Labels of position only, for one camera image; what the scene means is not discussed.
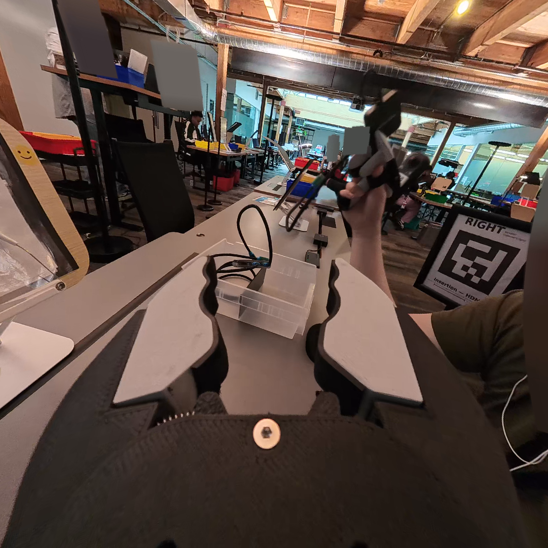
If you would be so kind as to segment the clear plastic bin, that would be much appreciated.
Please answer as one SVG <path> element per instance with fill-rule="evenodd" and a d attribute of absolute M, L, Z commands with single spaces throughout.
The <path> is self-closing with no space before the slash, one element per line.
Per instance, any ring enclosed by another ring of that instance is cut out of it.
<path fill-rule="evenodd" d="M 274 253 L 271 267 L 250 282 L 250 271 L 221 278 L 215 289 L 218 314 L 292 339 L 303 334 L 309 317 L 318 269 L 303 261 Z"/>

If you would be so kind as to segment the sign stand with white base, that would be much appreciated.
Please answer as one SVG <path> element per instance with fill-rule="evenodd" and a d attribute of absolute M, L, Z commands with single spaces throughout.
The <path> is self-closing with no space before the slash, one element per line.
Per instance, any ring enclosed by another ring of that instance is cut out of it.
<path fill-rule="evenodd" d="M 40 216 L 57 262 L 57 278 L 32 291 L 1 302 L 1 407 L 31 387 L 74 349 L 72 339 L 17 323 L 27 309 L 78 284 L 89 267 L 89 254 L 38 155 L 8 122 L 1 120 L 6 145 L 28 181 L 42 210 Z"/>

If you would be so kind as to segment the red plastic tray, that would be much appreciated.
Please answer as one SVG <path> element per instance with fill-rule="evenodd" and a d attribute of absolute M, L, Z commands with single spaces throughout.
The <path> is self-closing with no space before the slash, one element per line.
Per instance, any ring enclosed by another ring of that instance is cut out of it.
<path fill-rule="evenodd" d="M 57 155 L 84 156 L 84 147 L 77 136 L 20 131 L 35 152 Z"/>

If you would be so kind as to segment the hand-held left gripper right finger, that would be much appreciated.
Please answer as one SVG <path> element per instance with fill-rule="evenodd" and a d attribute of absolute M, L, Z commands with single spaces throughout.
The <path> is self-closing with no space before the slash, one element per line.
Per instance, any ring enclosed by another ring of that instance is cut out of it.
<path fill-rule="evenodd" d="M 327 317 L 305 349 L 322 391 L 344 416 L 367 418 L 375 403 L 420 408 L 424 399 L 394 303 L 347 261 L 331 263 Z"/>

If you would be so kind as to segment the person's olive shirt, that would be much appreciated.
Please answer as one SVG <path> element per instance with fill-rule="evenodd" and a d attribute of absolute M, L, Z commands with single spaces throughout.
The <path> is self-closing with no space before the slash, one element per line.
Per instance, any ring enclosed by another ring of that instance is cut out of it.
<path fill-rule="evenodd" d="M 431 315 L 442 353 L 466 379 L 480 381 L 477 401 L 502 436 L 515 441 L 533 430 L 529 387 L 523 378 L 523 290 Z"/>

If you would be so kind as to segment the slim black floor lamp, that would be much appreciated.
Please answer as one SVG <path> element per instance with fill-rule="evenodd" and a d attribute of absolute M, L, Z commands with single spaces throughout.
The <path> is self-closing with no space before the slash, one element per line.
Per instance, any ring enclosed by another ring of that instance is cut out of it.
<path fill-rule="evenodd" d="M 463 200 L 462 200 L 462 205 L 463 206 L 466 206 L 467 204 L 469 204 L 472 193 L 474 192 L 474 190 L 476 190 L 477 185 L 479 184 L 480 180 L 482 179 L 482 177 L 483 177 L 485 171 L 487 170 L 487 168 L 490 166 L 490 163 L 493 160 L 494 156 L 497 154 L 499 148 L 501 148 L 501 147 L 503 147 L 503 148 L 511 147 L 510 143 L 503 142 L 503 141 L 489 141 L 489 145 L 493 148 L 493 150 L 491 151 L 491 154 L 488 157 L 488 160 L 486 161 L 484 167 L 482 168 L 480 174 L 478 175 L 478 178 L 476 179 L 476 181 L 474 182 L 472 187 L 467 192 L 465 198 L 463 198 Z"/>

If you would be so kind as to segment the person's right forearm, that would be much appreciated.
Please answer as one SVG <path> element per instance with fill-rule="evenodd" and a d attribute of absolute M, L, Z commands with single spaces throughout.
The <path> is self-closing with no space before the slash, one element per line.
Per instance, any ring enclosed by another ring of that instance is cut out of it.
<path fill-rule="evenodd" d="M 353 218 L 350 214 L 345 216 L 345 220 L 352 232 L 350 264 L 370 279 L 396 307 L 382 258 L 380 221 Z"/>

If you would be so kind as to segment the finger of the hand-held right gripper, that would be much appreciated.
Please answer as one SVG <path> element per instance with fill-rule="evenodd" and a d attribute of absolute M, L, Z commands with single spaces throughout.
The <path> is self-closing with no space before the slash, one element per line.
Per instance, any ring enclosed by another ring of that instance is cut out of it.
<path fill-rule="evenodd" d="M 397 165 L 392 145 L 389 143 L 386 135 L 380 131 L 376 130 L 376 165 L 384 166 L 387 163 L 392 163 L 395 166 Z"/>
<path fill-rule="evenodd" d="M 386 155 L 386 154 L 383 154 L 383 153 L 374 153 L 359 168 L 358 175 L 359 175 L 360 180 L 358 181 L 358 185 L 367 186 L 368 185 L 368 177 L 372 176 L 374 171 L 377 168 L 385 166 L 390 161 L 392 161 L 392 155 L 391 154 Z"/>

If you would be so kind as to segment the red storage bin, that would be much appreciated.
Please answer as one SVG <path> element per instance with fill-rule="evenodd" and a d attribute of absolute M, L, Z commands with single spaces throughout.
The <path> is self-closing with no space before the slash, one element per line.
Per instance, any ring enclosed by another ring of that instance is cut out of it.
<path fill-rule="evenodd" d="M 212 186 L 217 192 L 229 192 L 235 186 L 239 185 L 241 172 L 238 169 L 230 173 L 223 172 L 219 175 L 213 175 Z"/>

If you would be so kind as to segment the small black adapter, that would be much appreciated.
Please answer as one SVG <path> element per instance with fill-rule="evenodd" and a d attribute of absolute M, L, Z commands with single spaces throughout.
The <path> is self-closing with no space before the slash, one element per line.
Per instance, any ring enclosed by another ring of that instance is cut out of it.
<path fill-rule="evenodd" d="M 317 211 L 319 224 L 318 231 L 313 239 L 313 244 L 316 245 L 319 250 L 321 250 L 323 247 L 326 247 L 328 245 L 328 237 L 323 233 L 323 229 L 325 227 L 335 229 L 337 227 L 337 222 L 335 217 L 333 216 L 334 209 L 332 207 L 316 204 L 314 206 L 314 209 L 316 209 Z"/>

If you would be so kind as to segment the tall black desk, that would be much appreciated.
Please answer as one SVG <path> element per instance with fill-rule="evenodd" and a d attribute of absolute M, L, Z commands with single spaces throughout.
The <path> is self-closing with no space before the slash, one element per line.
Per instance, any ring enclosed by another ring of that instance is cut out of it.
<path fill-rule="evenodd" d="M 123 220 L 122 212 L 120 211 L 120 203 L 118 200 L 114 177 L 111 142 L 107 133 L 105 112 L 102 105 L 102 94 L 121 96 L 125 103 L 131 106 L 133 114 L 136 114 L 137 107 L 162 113 L 164 137 L 166 139 L 171 139 L 173 118 L 183 117 L 190 114 L 190 112 L 168 108 L 162 104 L 160 94 L 129 83 L 100 76 L 93 76 L 91 74 L 80 73 L 79 71 L 77 71 L 77 79 L 79 86 L 81 88 L 89 89 L 92 96 L 92 104 L 94 106 L 96 126 L 98 130 L 101 162 L 104 171 L 106 194 L 108 198 L 110 224 L 121 229 L 142 231 L 142 227 L 125 222 Z"/>

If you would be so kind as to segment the blue plastic bin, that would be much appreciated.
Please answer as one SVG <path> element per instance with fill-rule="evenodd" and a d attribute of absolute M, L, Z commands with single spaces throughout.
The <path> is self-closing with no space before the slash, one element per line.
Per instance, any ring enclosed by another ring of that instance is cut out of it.
<path fill-rule="evenodd" d="M 102 74 L 99 74 L 98 77 L 113 80 L 119 83 L 129 84 L 140 89 L 145 88 L 145 76 L 143 73 L 118 64 L 114 64 L 114 68 L 116 70 L 116 77 L 108 77 Z"/>

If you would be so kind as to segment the black office chair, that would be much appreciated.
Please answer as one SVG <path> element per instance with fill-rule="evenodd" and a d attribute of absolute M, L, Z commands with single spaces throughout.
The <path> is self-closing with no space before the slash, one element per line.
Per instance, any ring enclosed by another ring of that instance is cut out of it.
<path fill-rule="evenodd" d="M 195 213 L 173 143 L 114 140 L 120 171 L 132 194 L 147 242 L 171 233 L 187 233 Z"/>

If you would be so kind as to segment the black framed marker sign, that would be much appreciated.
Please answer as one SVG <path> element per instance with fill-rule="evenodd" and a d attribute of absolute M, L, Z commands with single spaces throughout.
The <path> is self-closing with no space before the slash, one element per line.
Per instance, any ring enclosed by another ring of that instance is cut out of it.
<path fill-rule="evenodd" d="M 414 287 L 447 310 L 524 288 L 531 222 L 454 205 Z"/>

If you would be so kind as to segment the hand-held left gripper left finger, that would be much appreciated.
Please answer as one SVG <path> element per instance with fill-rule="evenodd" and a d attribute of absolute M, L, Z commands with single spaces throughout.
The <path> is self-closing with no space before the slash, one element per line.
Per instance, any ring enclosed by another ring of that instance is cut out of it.
<path fill-rule="evenodd" d="M 194 413 L 199 398 L 220 393 L 229 372 L 216 319 L 212 256 L 195 257 L 148 303 L 113 405 L 157 403 L 159 413 Z"/>

